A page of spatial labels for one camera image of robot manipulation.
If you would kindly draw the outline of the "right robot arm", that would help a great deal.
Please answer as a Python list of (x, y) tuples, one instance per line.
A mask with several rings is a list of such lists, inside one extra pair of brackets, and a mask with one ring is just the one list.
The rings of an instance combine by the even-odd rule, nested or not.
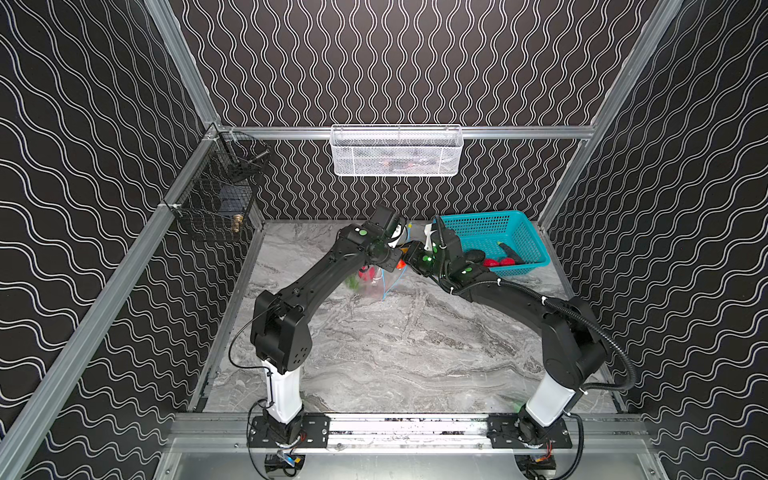
[(407, 266), (449, 295), (495, 309), (539, 335), (544, 376), (520, 410), (522, 426), (550, 427), (591, 390), (626, 392), (635, 386), (635, 366), (586, 302), (547, 296), (500, 277), (442, 226), (425, 242), (400, 249)]

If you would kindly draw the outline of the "dark toy eggplant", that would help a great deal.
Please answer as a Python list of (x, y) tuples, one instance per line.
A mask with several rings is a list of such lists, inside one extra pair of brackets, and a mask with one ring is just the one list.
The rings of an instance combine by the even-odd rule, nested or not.
[(473, 263), (480, 263), (482, 264), (484, 260), (486, 259), (486, 254), (484, 251), (479, 249), (471, 249), (465, 252), (465, 258), (468, 262)]

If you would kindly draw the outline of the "clear zip top bag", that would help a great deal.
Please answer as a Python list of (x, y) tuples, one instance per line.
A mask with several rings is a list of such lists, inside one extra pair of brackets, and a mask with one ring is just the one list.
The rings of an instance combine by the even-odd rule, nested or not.
[[(411, 222), (407, 222), (404, 226), (398, 226), (395, 230), (397, 237), (393, 236), (388, 245), (394, 248), (398, 245), (405, 244), (410, 240), (412, 227), (413, 224)], [(393, 281), (397, 282), (399, 275), (401, 275), (404, 271), (405, 264), (400, 262), (395, 268), (395, 272), (392, 274), (388, 273), (381, 267), (373, 267), (376, 268), (375, 280), (373, 282), (365, 282), (365, 288), (362, 291), (356, 293), (370, 295), (373, 297), (378, 296), (380, 299), (384, 299), (388, 295), (388, 292), (391, 290), (391, 286), (387, 286), (387, 281), (393, 278)]]

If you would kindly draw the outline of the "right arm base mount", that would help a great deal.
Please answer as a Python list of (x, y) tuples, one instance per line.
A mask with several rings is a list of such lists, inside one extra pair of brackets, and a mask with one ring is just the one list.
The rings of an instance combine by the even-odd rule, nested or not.
[(561, 479), (568, 478), (578, 465), (572, 463), (567, 470), (557, 475), (556, 450), (568, 450), (574, 444), (565, 421), (556, 420), (547, 427), (539, 425), (527, 412), (490, 414), (486, 421), (487, 433), (492, 449), (542, 450), (542, 453), (523, 453), (515, 455), (515, 462), (526, 479)]

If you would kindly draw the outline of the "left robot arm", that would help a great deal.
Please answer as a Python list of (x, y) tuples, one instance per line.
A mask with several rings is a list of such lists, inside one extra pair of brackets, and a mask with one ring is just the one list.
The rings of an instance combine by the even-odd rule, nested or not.
[(398, 213), (378, 206), (365, 222), (341, 228), (329, 251), (298, 280), (277, 293), (264, 291), (257, 297), (250, 341), (271, 383), (265, 410), (273, 421), (289, 425), (302, 414), (300, 368), (313, 346), (312, 317), (361, 268), (395, 269), (402, 252), (392, 244), (399, 238), (400, 226)]

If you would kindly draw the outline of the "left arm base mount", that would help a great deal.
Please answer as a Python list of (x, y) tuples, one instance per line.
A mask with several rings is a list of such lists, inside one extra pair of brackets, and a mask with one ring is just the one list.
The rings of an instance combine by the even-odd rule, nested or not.
[(258, 478), (297, 479), (307, 463), (306, 455), (298, 450), (325, 448), (330, 423), (330, 417), (325, 414), (303, 411), (287, 424), (268, 413), (249, 416), (247, 451)]

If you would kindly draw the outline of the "teal plastic basket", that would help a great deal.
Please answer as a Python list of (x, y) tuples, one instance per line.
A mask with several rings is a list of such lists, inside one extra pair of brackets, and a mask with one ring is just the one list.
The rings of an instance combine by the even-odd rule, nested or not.
[(536, 228), (521, 211), (443, 215), (464, 251), (480, 250), (487, 267), (500, 277), (521, 276), (550, 263)]

